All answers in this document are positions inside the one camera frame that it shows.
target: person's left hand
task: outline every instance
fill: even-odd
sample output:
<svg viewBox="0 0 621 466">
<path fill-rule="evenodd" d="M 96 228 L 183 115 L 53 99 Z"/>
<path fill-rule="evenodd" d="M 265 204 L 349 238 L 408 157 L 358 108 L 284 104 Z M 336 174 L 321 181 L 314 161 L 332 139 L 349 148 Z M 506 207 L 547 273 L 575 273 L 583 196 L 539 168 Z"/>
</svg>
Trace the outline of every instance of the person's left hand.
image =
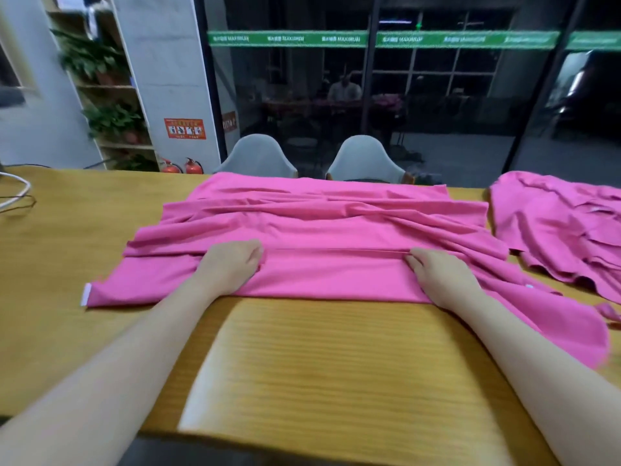
<svg viewBox="0 0 621 466">
<path fill-rule="evenodd" d="M 218 243 L 202 258 L 192 279 L 215 297 L 234 293 L 256 272 L 262 254 L 259 240 Z"/>
</svg>

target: green stripe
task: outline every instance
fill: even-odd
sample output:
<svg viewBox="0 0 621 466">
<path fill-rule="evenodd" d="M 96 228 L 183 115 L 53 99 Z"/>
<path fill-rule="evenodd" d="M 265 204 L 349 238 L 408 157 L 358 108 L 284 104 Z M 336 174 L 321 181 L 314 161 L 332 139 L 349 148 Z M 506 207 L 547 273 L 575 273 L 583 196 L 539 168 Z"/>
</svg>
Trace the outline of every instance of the green stripe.
<svg viewBox="0 0 621 466">
<path fill-rule="evenodd" d="M 214 47 L 364 48 L 367 31 L 209 31 Z M 553 49 L 558 31 L 378 31 L 378 48 Z M 569 50 L 621 50 L 621 31 L 576 31 Z"/>
</svg>

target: crumpled pink fabric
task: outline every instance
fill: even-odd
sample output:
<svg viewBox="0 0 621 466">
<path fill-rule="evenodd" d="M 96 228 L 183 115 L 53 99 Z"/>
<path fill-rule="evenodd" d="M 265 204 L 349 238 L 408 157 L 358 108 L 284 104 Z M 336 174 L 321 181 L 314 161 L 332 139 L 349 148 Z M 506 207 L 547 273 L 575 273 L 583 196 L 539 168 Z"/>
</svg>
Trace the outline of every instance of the crumpled pink fabric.
<svg viewBox="0 0 621 466">
<path fill-rule="evenodd" d="M 490 188 L 496 237 L 556 280 L 621 304 L 621 190 L 508 172 Z"/>
<path fill-rule="evenodd" d="M 578 360 L 601 363 L 609 349 L 601 316 L 508 263 L 486 216 L 487 203 L 454 201 L 445 186 L 222 172 L 139 229 L 108 279 L 92 283 L 87 305 L 156 303 L 211 245 L 243 239 L 260 239 L 265 252 L 240 296 L 429 303 L 403 258 L 427 247 L 463 259 L 487 294 Z"/>
</svg>

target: pile of pink cloth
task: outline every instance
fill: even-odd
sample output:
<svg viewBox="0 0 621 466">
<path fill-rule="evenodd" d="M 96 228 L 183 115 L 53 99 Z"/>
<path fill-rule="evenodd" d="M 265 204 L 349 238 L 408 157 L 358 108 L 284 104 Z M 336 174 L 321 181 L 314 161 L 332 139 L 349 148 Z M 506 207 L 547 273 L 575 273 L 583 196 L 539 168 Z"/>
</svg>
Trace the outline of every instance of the pile of pink cloth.
<svg viewBox="0 0 621 466">
<path fill-rule="evenodd" d="M 158 225 L 138 230 L 110 277 L 87 285 L 84 302 L 155 303 L 193 273 L 211 245 L 260 239 L 263 259 L 241 296 L 428 303 L 403 258 L 411 247 L 427 247 L 457 255 L 517 317 L 598 365 L 609 348 L 601 316 L 507 262 L 508 247 L 485 229 L 486 217 L 487 203 L 454 201 L 445 186 L 222 172 L 187 200 L 166 204 Z"/>
<path fill-rule="evenodd" d="M 555 279 L 621 304 L 621 190 L 509 172 L 491 190 L 496 236 Z"/>
</svg>

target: wooden table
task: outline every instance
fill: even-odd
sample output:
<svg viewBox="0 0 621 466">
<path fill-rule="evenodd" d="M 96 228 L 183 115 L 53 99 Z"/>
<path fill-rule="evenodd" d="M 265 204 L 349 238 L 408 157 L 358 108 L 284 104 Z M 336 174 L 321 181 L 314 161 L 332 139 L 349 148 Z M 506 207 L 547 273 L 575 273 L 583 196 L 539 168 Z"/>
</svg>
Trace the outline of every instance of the wooden table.
<svg viewBox="0 0 621 466">
<path fill-rule="evenodd" d="M 136 228 L 204 177 L 148 172 L 11 172 L 38 203 L 0 214 L 0 415 L 14 416 L 141 317 L 80 307 Z M 0 178 L 0 194 L 19 185 Z M 451 189 L 481 200 L 480 189 Z M 601 298 L 563 287 L 593 304 Z M 621 337 L 601 373 L 621 386 Z M 183 350 L 142 432 L 178 434 L 207 352 L 208 437 L 390 465 L 555 464 L 493 360 L 431 305 L 218 300 Z"/>
</svg>

